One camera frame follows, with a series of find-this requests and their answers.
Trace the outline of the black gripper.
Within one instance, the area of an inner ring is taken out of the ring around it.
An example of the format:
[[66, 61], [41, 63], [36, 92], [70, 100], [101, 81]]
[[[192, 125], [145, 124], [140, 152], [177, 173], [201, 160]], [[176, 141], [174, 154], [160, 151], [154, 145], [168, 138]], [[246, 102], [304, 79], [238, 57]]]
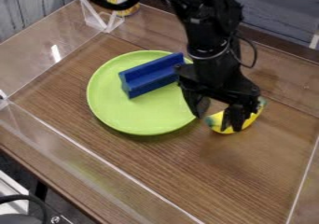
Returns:
[[244, 77], [240, 49], [189, 49], [192, 63], [174, 69], [184, 101], [192, 114], [201, 119], [210, 99], [226, 104], [221, 129], [229, 124], [242, 131], [242, 122], [256, 112], [258, 87]]

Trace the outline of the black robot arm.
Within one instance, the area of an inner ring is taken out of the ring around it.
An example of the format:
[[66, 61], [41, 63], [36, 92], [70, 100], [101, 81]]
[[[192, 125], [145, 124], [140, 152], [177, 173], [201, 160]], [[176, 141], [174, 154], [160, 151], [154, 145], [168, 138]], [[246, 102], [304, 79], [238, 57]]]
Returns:
[[[121, 11], [140, 0], [113, 4], [89, 0], [97, 6]], [[218, 115], [206, 117], [210, 128], [236, 133], [252, 124], [264, 102], [258, 87], [244, 77], [237, 32], [242, 6], [236, 0], [161, 0], [174, 11], [186, 35], [192, 63], [174, 68], [182, 98], [197, 118], [204, 117], [213, 100], [228, 105]]]

